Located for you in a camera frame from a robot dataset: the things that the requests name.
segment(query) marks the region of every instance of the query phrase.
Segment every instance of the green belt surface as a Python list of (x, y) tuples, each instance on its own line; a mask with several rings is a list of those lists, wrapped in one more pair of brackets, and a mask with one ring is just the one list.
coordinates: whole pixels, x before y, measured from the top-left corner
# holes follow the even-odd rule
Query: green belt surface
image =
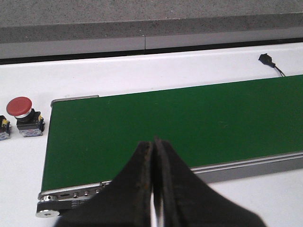
[(112, 180), (137, 143), (189, 167), (303, 150), (303, 75), (53, 104), (42, 191)]

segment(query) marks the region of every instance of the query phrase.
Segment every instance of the red mushroom button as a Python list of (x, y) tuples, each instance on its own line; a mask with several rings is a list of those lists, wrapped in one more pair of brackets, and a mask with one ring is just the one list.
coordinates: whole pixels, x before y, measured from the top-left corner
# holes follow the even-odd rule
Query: red mushroom button
[(6, 111), (8, 112), (8, 114), (15, 117), (29, 113), (31, 109), (32, 101), (26, 97), (14, 98), (6, 106)]

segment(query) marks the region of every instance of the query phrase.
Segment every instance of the white surface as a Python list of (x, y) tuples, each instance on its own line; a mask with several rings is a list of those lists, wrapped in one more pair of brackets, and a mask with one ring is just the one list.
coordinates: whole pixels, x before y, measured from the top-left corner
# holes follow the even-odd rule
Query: white surface
[[(50, 102), (57, 98), (190, 87), (277, 77), (258, 61), (268, 53), (288, 76), (303, 74), (303, 43), (128, 56), (90, 60), (1, 65), (0, 114), (13, 125), (0, 141), (0, 223), (4, 227), (51, 227), (56, 218), (35, 217), (40, 192)], [(44, 135), (23, 138), (6, 104), (27, 96), (45, 118)], [(257, 212), (269, 227), (303, 226), (303, 170), (215, 183), (231, 200)]]

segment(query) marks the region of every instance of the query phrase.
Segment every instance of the black cable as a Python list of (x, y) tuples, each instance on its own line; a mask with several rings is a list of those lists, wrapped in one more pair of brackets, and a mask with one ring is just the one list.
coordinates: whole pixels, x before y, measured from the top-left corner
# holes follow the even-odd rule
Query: black cable
[(262, 62), (264, 65), (268, 65), (280, 73), (281, 77), (286, 77), (286, 75), (276, 66), (275, 63), (272, 62), (272, 58), (267, 54), (261, 54), (259, 57), (259, 61)]

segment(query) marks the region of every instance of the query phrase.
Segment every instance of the white table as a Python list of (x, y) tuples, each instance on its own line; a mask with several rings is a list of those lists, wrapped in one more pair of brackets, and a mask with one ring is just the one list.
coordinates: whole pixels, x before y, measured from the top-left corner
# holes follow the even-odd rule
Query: white table
[[(303, 74), (303, 43), (88, 60), (0, 65), (0, 114), (13, 125), (0, 141), (0, 223), (51, 227), (57, 218), (36, 218), (50, 103), (57, 98), (109, 96), (279, 76), (258, 61), (268, 53), (286, 74)], [(42, 137), (23, 138), (6, 104), (27, 96), (45, 119)], [(210, 184), (258, 213), (269, 227), (303, 226), (303, 169)]]

